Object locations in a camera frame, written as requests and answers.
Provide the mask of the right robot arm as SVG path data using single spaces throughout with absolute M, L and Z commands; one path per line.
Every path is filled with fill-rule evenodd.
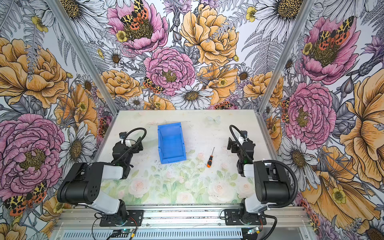
M 238 174 L 254 179 L 255 192 L 243 197 L 238 210 L 224 210 L 227 226 L 265 225 L 265 211 L 289 206 L 298 194 L 298 180 L 293 170 L 276 160 L 254 160 L 256 144 L 246 131 L 230 126 L 232 137 L 227 149 L 238 157 Z

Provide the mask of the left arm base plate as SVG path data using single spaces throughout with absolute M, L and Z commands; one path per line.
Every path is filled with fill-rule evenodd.
M 140 227 L 143 218 L 143 210 L 128 210 L 122 216 L 116 213 L 102 217 L 100 227 Z

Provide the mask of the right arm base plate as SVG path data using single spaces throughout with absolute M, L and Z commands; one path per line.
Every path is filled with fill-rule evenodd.
M 225 209 L 223 215 L 227 226 L 266 225 L 266 218 L 258 214 L 250 214 L 239 209 Z

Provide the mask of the orange black screwdriver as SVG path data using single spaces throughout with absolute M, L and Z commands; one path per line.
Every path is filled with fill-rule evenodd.
M 214 151 L 215 151 L 215 148 L 213 148 L 212 153 L 211 153 L 211 155 L 210 155 L 210 157 L 209 157 L 209 159 L 208 159 L 208 162 L 207 162 L 207 167 L 208 167 L 208 168 L 210 168 L 210 167 L 212 166 L 213 157 L 214 157 L 214 156 L 213 156 Z

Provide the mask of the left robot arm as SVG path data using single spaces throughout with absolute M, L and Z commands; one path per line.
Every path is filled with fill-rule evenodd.
M 146 135 L 145 128 L 135 128 L 127 132 L 113 147 L 113 159 L 109 163 L 74 164 L 58 189 L 58 201 L 95 210 L 101 220 L 110 225 L 138 226 L 139 218 L 127 211 L 125 202 L 103 192 L 101 184 L 104 180 L 128 178 L 133 168 L 132 157 L 144 149 L 142 141 Z

